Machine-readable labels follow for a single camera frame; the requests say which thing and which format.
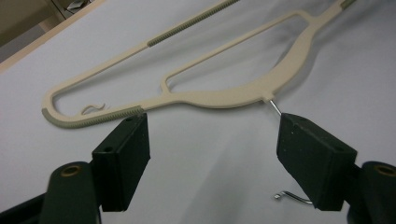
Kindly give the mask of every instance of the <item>ribbed grip section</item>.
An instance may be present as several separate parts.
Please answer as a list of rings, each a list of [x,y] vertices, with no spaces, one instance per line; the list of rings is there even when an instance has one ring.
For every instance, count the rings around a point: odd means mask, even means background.
[[[135,107],[117,111],[117,112],[114,112],[111,114],[106,114],[103,116],[98,116],[98,117],[94,117],[91,119],[84,119],[84,120],[79,120],[79,121],[58,120],[49,113],[47,108],[43,108],[41,110],[41,112],[42,112],[43,116],[50,123],[52,123],[55,126],[58,126],[60,128],[65,128],[65,129],[77,129],[77,128],[91,126],[93,124],[103,123],[103,122],[110,121],[113,119],[121,119],[121,118],[129,117],[132,115],[142,114],[142,113],[144,113],[144,109],[140,106],[135,106]]]
[[[230,0],[230,1],[224,1],[223,3],[219,4],[216,7],[212,7],[210,8],[208,11],[201,13],[200,15],[183,22],[182,24],[180,24],[179,26],[173,28],[172,30],[165,32],[162,35],[158,35],[157,37],[151,39],[147,44],[149,47],[152,47],[162,41],[164,41],[165,39],[180,33],[181,31],[193,26],[195,23],[198,23],[216,13],[218,13],[219,11],[222,11],[224,8],[229,7],[230,5],[238,2],[239,0]]]

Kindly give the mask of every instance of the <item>white surface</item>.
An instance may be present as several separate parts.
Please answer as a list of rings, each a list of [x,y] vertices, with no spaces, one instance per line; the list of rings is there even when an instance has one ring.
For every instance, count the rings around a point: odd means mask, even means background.
[[[41,115],[44,93],[216,1],[106,1],[0,75],[0,211],[46,190],[50,173],[90,161],[120,120],[63,130]],[[318,14],[332,1],[243,0],[64,94],[66,114],[159,94],[171,69],[290,10]],[[396,163],[395,1],[358,0],[317,35],[308,62],[276,97],[365,161]],[[173,91],[216,90],[270,70],[298,34],[287,22],[171,80]],[[276,158],[278,117],[263,103],[230,110],[170,105],[148,112],[151,160],[130,208],[104,223],[346,223],[290,200],[303,193]]]

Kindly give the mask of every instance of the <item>black 3d-printed block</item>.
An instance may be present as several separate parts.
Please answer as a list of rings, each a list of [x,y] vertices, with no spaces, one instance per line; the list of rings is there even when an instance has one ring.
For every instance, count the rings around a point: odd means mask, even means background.
[[[150,159],[147,115],[125,119],[93,151],[92,157],[102,210],[127,210]]]
[[[276,154],[316,208],[341,210],[344,178],[354,166],[355,149],[312,121],[283,113]]]

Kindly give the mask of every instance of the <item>clamp jaw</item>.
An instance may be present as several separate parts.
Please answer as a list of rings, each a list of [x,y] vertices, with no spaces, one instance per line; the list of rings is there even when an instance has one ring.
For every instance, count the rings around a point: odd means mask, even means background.
[[[315,208],[340,211],[348,223],[396,223],[396,168],[378,161],[355,165],[358,152],[314,122],[282,113],[276,154]]]

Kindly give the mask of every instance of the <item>hanger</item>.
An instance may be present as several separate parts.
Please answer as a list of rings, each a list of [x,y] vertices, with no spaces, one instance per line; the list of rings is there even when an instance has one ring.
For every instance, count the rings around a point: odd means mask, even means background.
[[[207,54],[199,57],[198,59],[186,63],[176,70],[166,74],[161,81],[162,94],[143,100],[137,103],[128,105],[121,105],[113,108],[105,109],[104,106],[98,105],[87,105],[81,110],[81,112],[73,117],[67,117],[57,111],[53,104],[53,98],[78,83],[87,80],[90,77],[97,75],[98,73],[106,70],[107,68],[122,62],[123,60],[136,55],[144,49],[150,48],[166,38],[181,32],[184,29],[194,25],[195,23],[204,20],[205,18],[215,14],[216,12],[223,10],[224,8],[234,4],[234,1],[222,1],[221,3],[214,5],[210,9],[203,13],[195,16],[180,25],[177,25],[168,31],[158,35],[149,41],[131,48],[115,58],[101,63],[91,70],[82,73],[77,77],[73,77],[66,82],[63,82],[50,91],[48,91],[43,99],[42,103],[42,114],[52,124],[61,128],[81,128],[90,126],[97,123],[106,122],[113,119],[120,119],[134,114],[139,114],[152,108],[171,105],[171,104],[190,104],[206,108],[232,108],[242,105],[249,105],[258,101],[264,101],[265,103],[272,102],[274,94],[286,85],[301,69],[308,56],[312,39],[315,33],[320,30],[326,23],[331,19],[340,14],[344,9],[349,7],[355,0],[337,0],[335,3],[326,9],[322,14],[317,17],[309,15],[307,12],[302,10],[292,11],[289,14],[281,16],[273,21],[265,23],[264,25],[252,30],[235,40],[208,52]],[[247,84],[239,87],[230,88],[222,91],[184,91],[184,92],[171,92],[167,85],[169,78],[186,71],[195,65],[206,61],[226,49],[230,49],[251,37],[264,32],[265,30],[290,19],[295,16],[300,16],[307,22],[306,28],[300,33],[291,46],[287,55],[280,61],[271,71],[266,75],[263,75]],[[96,111],[87,113],[89,109],[96,109]]]

